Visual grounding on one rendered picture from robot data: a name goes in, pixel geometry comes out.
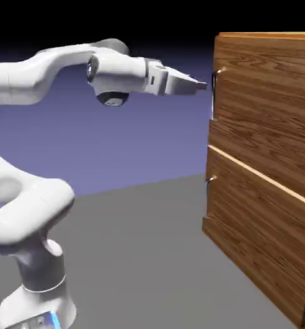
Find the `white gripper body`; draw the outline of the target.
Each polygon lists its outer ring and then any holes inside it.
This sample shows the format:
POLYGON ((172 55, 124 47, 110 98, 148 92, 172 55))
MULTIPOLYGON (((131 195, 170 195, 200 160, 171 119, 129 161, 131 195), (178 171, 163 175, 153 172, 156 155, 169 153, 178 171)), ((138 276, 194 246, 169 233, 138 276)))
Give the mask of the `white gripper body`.
POLYGON ((166 67, 166 70, 166 95, 194 95, 201 90, 201 83, 198 80, 171 67, 166 67))

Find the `wooden cabinet door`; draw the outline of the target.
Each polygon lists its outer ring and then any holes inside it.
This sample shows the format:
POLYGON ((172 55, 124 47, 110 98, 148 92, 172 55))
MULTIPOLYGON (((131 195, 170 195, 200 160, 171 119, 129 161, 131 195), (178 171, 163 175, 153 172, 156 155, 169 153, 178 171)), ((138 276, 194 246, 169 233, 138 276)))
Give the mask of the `wooden cabinet door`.
POLYGON ((213 71, 219 69, 217 51, 218 51, 218 35, 215 37, 215 41, 214 41, 213 71))
MULTIPOLYGON (((213 156, 211 155, 210 148, 207 148, 207 160, 206 160, 206 173, 205 173, 205 179, 210 178, 213 176, 212 166, 211 166, 211 160, 213 159, 213 156)), ((209 202, 208 202, 208 208, 206 208, 206 217, 209 217, 209 204, 211 203, 211 187, 209 190, 209 202)))

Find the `wooden cabinet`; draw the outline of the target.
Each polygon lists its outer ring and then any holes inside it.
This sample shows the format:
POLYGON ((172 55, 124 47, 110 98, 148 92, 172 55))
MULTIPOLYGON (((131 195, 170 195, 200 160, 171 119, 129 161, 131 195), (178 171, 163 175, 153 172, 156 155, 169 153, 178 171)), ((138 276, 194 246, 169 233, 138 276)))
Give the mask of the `wooden cabinet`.
POLYGON ((305 329, 305 32, 221 32, 203 232, 305 329))

